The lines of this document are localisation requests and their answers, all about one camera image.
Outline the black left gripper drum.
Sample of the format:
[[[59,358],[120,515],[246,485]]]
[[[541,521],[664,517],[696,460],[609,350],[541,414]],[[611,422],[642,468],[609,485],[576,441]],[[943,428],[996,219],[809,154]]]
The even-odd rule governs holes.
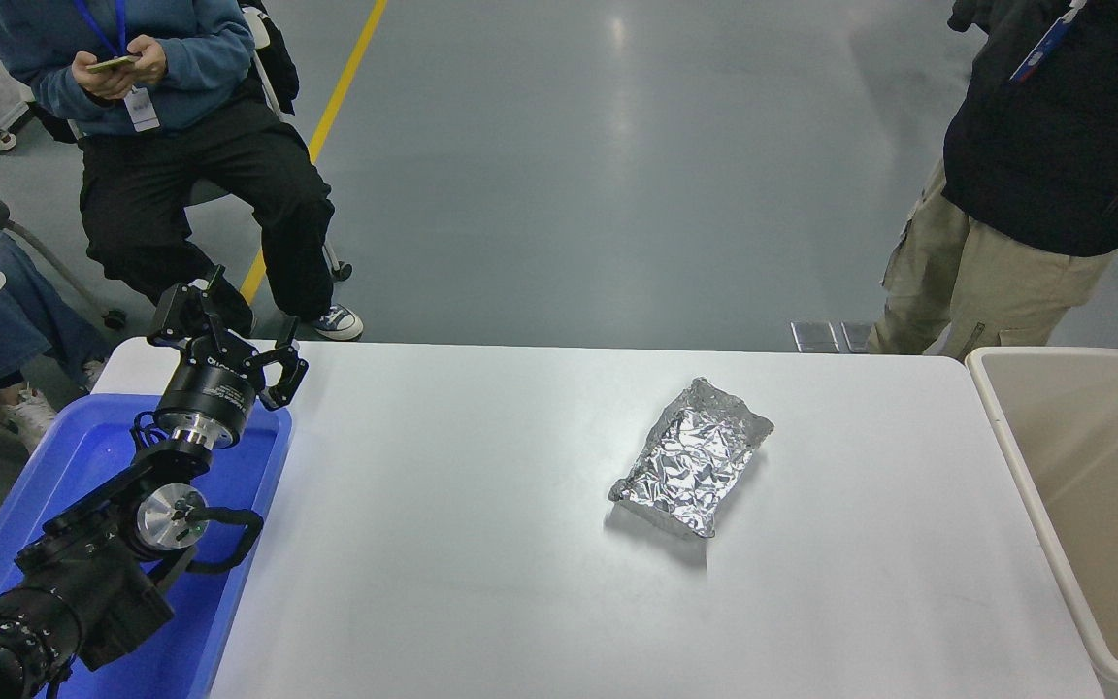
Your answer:
[[[168,382],[152,419],[170,435],[239,440],[256,398],[252,382],[212,359],[181,362]]]

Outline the phone person's right hand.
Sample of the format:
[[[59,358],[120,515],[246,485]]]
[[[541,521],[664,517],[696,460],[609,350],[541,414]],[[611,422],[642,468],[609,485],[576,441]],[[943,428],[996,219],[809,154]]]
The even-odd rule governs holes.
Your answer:
[[[133,84],[121,74],[132,66],[136,57],[121,56],[100,62],[91,51],[77,51],[72,62],[72,76],[91,97],[97,100],[123,100],[133,89]]]

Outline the phone person's left hand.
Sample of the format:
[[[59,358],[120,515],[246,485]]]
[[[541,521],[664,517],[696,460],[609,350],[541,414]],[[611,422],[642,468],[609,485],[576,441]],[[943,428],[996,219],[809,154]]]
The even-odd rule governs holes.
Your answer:
[[[133,37],[127,42],[127,54],[136,57],[132,66],[121,70],[130,84],[157,85],[167,76],[167,51],[155,37],[144,34]]]

